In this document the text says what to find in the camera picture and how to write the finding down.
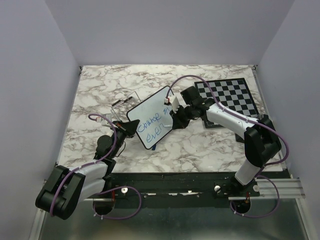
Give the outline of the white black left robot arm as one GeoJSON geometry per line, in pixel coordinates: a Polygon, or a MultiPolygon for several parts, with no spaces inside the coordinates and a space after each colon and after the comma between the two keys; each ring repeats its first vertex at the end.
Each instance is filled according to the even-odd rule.
{"type": "Polygon", "coordinates": [[[53,217],[68,219],[75,211],[78,202],[97,194],[104,198],[110,194],[108,183],[116,161],[118,151],[127,138],[133,138],[140,121],[113,121],[113,134],[98,138],[93,160],[75,167],[57,165],[52,170],[39,192],[35,206],[53,217]]]}

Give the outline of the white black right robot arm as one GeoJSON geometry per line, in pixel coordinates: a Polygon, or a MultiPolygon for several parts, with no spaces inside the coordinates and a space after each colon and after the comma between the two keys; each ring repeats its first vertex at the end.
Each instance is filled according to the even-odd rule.
{"type": "Polygon", "coordinates": [[[267,115],[261,119],[247,117],[215,102],[213,98],[203,98],[194,86],[180,94],[186,107],[180,105],[174,95],[164,98],[164,104],[171,106],[173,130],[185,129],[191,120],[201,118],[231,130],[244,140],[246,160],[230,183],[230,191],[234,195],[243,195],[248,190],[248,184],[282,148],[272,121],[267,115]]]}

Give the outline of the black framed whiteboard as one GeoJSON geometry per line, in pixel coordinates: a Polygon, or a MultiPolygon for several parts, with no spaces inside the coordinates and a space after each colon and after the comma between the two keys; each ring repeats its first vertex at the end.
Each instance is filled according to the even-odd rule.
{"type": "Polygon", "coordinates": [[[147,150],[172,131],[172,128],[164,127],[173,125],[172,108],[164,104],[169,89],[168,85],[161,88],[126,113],[129,121],[139,120],[136,134],[147,150]]]}

